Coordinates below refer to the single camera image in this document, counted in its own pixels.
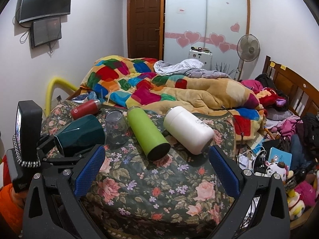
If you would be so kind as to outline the colourful patchwork blanket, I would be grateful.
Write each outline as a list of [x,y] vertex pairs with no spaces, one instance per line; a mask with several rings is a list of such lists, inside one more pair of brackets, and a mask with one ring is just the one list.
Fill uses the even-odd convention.
[[160,75],[153,58],[107,56],[95,61],[81,83],[124,108],[139,106],[157,114],[166,114],[176,106],[191,113],[234,117],[237,141],[255,138],[264,128],[266,116],[257,96],[241,83],[229,78],[189,78],[182,74]]

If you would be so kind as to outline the brown wooden door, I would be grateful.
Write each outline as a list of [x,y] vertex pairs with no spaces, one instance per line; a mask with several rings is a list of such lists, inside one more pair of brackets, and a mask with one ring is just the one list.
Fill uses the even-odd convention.
[[128,0],[129,58],[159,59],[160,0]]

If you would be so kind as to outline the red thermos bottle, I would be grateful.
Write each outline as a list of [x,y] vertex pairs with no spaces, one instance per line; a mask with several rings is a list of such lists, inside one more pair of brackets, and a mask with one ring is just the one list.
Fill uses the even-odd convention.
[[95,115],[100,111],[102,104],[98,99],[88,100],[87,102],[75,107],[71,110],[71,116],[77,120],[83,116]]

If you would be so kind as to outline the dark green ceramic cup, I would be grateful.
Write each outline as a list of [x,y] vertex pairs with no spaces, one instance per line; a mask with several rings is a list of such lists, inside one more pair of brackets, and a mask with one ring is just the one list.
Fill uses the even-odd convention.
[[64,157],[73,157],[105,142],[104,129],[92,114],[70,122],[53,137],[59,153]]

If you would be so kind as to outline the red plush toy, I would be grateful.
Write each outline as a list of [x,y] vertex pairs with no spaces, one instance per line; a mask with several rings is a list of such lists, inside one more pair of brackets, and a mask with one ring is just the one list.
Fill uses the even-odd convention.
[[258,92],[256,97],[264,108],[273,106],[284,107],[287,102],[286,98],[279,96],[273,88],[268,87]]

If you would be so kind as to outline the wall mounted black television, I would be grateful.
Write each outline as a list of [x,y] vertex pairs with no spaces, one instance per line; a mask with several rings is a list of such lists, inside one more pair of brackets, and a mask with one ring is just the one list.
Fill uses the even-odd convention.
[[21,0],[19,23],[43,17],[69,15],[71,0]]

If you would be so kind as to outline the white small cabinet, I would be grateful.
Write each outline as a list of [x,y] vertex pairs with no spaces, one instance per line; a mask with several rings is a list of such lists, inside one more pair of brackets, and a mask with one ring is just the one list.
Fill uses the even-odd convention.
[[213,53],[207,48],[192,46],[189,50],[188,58],[197,59],[204,64],[204,69],[212,70]]

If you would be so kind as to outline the white plush toy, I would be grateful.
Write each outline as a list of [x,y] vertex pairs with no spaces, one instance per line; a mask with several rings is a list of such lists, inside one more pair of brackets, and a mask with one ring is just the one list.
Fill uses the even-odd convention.
[[288,166],[284,162],[265,162],[266,165],[266,176],[271,177],[271,175],[277,173],[280,175],[281,180],[286,182],[287,179],[290,179],[294,172],[289,170]]

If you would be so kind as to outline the white thermos bottle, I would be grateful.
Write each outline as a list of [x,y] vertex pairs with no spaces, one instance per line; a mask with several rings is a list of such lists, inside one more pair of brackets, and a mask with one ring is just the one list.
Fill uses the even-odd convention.
[[181,106],[168,110],[163,125],[194,155],[203,153],[214,137],[214,130],[210,126]]

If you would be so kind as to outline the small black wall monitor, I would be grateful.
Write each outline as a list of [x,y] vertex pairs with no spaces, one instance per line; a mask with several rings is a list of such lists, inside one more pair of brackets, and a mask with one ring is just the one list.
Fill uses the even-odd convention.
[[60,17],[43,18],[33,21],[30,30],[30,44],[32,48],[48,44],[62,38]]

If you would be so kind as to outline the frosted wardrobe with hearts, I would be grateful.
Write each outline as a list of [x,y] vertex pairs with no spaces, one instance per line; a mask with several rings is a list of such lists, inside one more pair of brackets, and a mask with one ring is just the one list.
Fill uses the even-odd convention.
[[192,46],[213,53],[212,70],[234,78],[237,44],[248,33],[249,0],[165,0],[163,60],[176,64]]

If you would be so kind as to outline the clear glass tumbler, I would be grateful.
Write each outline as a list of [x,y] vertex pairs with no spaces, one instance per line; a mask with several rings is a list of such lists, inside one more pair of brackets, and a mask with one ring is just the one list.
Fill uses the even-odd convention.
[[129,127],[120,110],[111,110],[105,116],[106,141],[113,145],[123,145],[129,140]]

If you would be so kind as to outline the lime green thermos bottle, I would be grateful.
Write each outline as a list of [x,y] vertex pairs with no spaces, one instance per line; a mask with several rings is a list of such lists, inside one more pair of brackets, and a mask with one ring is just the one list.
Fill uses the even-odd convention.
[[127,111],[128,123],[149,161],[165,157],[171,145],[143,109],[137,106]]

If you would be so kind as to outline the blue booklet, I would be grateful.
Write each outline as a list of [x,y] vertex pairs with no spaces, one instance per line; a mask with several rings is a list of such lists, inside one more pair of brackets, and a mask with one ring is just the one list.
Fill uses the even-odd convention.
[[288,169],[291,167],[292,154],[286,151],[271,147],[269,150],[269,162],[284,162]]

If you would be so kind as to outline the wooden headboard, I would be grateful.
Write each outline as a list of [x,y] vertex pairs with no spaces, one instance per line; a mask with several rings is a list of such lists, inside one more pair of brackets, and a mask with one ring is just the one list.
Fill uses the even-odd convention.
[[306,113],[318,115],[318,90],[290,68],[265,58],[263,72],[273,80],[275,87],[289,99],[288,108],[297,116]]

